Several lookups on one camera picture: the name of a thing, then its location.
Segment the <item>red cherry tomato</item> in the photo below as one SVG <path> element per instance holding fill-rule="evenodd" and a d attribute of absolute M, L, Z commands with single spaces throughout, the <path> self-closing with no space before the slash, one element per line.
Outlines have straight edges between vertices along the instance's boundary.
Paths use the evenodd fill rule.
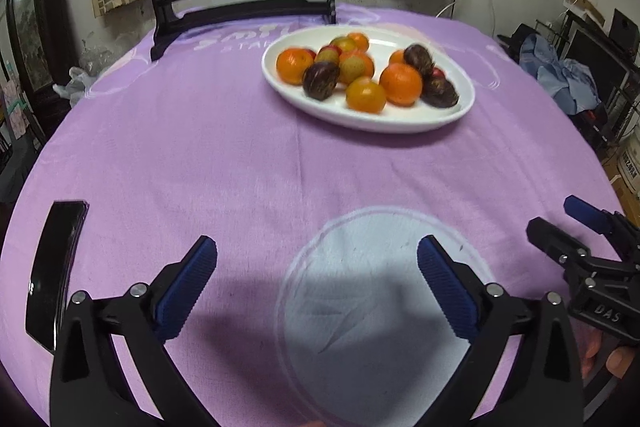
<path fill-rule="evenodd" d="M 342 49 L 339 48 L 338 46 L 334 46 L 334 44 L 327 44 L 326 46 L 322 46 L 322 48 L 319 50 L 318 54 L 321 54 L 321 53 L 326 52 L 326 51 L 333 51 L 338 56 L 340 56 L 340 54 L 342 53 Z"/>

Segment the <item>black smartphone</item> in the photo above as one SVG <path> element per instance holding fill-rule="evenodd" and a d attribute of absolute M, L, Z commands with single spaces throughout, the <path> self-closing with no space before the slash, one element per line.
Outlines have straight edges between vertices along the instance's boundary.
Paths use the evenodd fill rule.
<path fill-rule="evenodd" d="M 49 210 L 32 262 L 25 331 L 50 353 L 55 351 L 67 303 L 68 283 L 79 236 L 88 215 L 83 200 L 58 200 Z"/>

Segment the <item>blue clothes pile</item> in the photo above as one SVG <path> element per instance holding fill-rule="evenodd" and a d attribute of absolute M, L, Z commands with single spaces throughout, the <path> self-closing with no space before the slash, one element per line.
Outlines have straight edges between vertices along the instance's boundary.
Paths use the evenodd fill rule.
<path fill-rule="evenodd" d="M 539 34 L 525 38 L 518 64 L 567 116 L 596 109 L 601 104 L 589 67 L 572 58 L 561 60 L 555 47 Z"/>

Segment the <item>dark passion fruit back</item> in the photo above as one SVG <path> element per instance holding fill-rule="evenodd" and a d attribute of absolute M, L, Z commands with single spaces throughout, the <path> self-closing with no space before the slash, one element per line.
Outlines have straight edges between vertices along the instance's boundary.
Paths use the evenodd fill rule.
<path fill-rule="evenodd" d="M 450 108 L 458 104 L 459 95 L 446 77 L 433 77 L 423 83 L 421 100 L 436 108 Z"/>

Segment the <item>dark passion fruit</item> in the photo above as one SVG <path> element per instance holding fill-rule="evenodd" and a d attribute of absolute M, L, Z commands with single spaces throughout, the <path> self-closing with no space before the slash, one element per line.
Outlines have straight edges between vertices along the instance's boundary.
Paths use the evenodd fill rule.
<path fill-rule="evenodd" d="M 329 98 L 340 77 L 340 68 L 328 61 L 320 61 L 311 65 L 303 75 L 303 89 L 309 98 L 324 101 Z"/>
<path fill-rule="evenodd" d="M 422 77 L 432 77 L 435 63 L 430 51 L 422 44 L 413 43 L 411 46 L 407 46 L 404 49 L 404 61 L 420 72 Z"/>
<path fill-rule="evenodd" d="M 423 83 L 421 100 L 436 108 L 450 108 L 458 104 L 459 95 L 446 77 L 433 77 Z"/>

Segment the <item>small red tomato left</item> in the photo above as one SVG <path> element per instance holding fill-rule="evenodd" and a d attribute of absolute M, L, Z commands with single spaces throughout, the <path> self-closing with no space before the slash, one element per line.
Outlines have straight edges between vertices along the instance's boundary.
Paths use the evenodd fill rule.
<path fill-rule="evenodd" d="M 436 78 L 446 79 L 446 74 L 439 67 L 434 67 L 432 72 L 432 77 L 434 79 Z"/>

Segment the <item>purple tablecloth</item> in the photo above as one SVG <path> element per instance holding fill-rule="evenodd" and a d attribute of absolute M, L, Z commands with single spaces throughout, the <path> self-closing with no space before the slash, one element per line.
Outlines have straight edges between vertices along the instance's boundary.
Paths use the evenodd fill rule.
<path fill-rule="evenodd" d="M 477 29 L 344 5 L 344 23 L 425 38 L 471 77 L 455 124 L 415 135 L 309 117 L 262 75 L 262 52 L 304 18 L 202 30 L 158 61 L 142 40 L 90 89 L 40 153 L 1 255 L 1 360 L 40 415 L 52 358 L 25 331 L 28 282 L 51 205 L 89 211 L 70 289 L 122 295 L 201 236 L 217 269 L 167 348 L 226 426 L 411 426 L 466 343 L 416 265 L 434 235 L 451 257 L 515 296 L 566 287 L 526 239 L 544 217 L 602 257 L 567 217 L 577 195 L 620 203 L 591 147 L 532 77 Z"/>

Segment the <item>small orange left front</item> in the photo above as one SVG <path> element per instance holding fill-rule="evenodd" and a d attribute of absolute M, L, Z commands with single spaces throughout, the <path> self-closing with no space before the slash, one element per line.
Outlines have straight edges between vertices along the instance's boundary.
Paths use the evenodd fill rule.
<path fill-rule="evenodd" d="M 383 70 L 378 84 L 384 89 L 390 103 L 404 107 L 416 103 L 423 89 L 420 72 L 402 63 L 388 65 Z"/>

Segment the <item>dark passion fruit front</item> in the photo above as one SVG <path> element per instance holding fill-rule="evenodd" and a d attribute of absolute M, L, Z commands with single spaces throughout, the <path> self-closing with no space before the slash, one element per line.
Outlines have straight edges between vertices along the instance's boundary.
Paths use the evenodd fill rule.
<path fill-rule="evenodd" d="M 435 63 L 430 51 L 422 44 L 413 43 L 411 46 L 407 46 L 404 49 L 404 61 L 420 72 L 422 77 L 432 77 Z"/>

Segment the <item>small orange in pile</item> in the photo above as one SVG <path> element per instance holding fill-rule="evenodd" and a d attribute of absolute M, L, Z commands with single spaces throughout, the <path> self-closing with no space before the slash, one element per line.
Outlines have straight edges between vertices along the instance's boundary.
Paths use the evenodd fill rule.
<path fill-rule="evenodd" d="M 379 114 L 386 105 L 386 93 L 375 81 L 361 77 L 352 82 L 345 91 L 347 106 L 356 112 Z"/>

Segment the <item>white oval plate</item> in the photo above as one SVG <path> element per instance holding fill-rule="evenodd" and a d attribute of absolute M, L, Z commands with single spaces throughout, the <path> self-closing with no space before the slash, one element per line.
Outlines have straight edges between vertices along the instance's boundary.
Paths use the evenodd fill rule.
<path fill-rule="evenodd" d="M 435 130 L 468 115 L 475 103 L 469 75 L 418 32 L 301 29 L 268 46 L 262 73 L 305 114 L 370 132 Z"/>

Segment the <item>small orange beside plate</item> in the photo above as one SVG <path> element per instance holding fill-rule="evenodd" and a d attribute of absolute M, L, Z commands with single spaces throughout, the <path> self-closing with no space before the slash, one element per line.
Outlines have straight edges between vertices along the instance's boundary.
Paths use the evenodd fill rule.
<path fill-rule="evenodd" d="M 358 57 L 359 61 L 362 63 L 361 75 L 367 76 L 367 77 L 373 77 L 375 73 L 375 66 L 370 55 L 360 50 L 355 51 L 352 55 L 354 57 Z"/>

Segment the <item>olive green fruit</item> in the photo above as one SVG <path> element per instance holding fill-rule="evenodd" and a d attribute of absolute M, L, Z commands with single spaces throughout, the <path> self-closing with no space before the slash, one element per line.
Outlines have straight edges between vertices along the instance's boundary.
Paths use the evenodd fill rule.
<path fill-rule="evenodd" d="M 353 81 L 366 75 L 368 64 L 360 55 L 349 55 L 338 65 L 340 73 L 337 81 L 348 86 Z"/>

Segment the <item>small orange on plate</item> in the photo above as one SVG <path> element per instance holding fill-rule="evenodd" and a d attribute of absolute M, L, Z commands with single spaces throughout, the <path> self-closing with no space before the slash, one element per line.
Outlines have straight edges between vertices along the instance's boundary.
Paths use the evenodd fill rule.
<path fill-rule="evenodd" d="M 358 50 L 367 51 L 369 49 L 369 38 L 362 32 L 350 32 L 347 37 L 352 39 Z"/>

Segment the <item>white plastic bag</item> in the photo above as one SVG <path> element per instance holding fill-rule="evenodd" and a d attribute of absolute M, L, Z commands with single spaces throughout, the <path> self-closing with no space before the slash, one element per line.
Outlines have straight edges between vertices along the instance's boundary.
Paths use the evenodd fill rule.
<path fill-rule="evenodd" d="M 52 89 L 60 98 L 70 103 L 70 107 L 74 107 L 80 100 L 85 98 L 85 95 L 98 78 L 91 76 L 85 69 L 77 66 L 71 67 L 68 75 L 70 79 L 64 86 L 55 83 Z"/>

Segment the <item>dark passion fruit middle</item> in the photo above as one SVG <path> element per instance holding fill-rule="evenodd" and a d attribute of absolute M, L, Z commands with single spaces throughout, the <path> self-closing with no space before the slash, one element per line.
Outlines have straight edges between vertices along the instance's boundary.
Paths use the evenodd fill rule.
<path fill-rule="evenodd" d="M 309 98 L 324 101 L 329 98 L 340 77 L 340 68 L 328 61 L 320 61 L 311 65 L 303 75 L 303 89 Z"/>

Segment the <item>small yellow-green fruit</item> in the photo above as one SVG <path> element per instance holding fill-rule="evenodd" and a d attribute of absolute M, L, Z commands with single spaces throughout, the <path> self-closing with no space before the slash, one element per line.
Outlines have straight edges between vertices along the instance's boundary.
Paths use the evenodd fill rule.
<path fill-rule="evenodd" d="M 317 56 L 314 59 L 314 61 L 316 63 L 328 62 L 331 64 L 338 64 L 340 62 L 340 57 L 333 51 L 326 51 L 321 54 L 317 53 Z"/>

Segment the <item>large orange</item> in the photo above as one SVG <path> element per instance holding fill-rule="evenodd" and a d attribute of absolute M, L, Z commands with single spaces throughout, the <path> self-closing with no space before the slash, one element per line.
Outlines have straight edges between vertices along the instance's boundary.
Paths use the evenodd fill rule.
<path fill-rule="evenodd" d="M 288 48 L 277 57 L 276 69 L 279 78 L 292 86 L 300 86 L 306 70 L 314 59 L 303 48 Z"/>

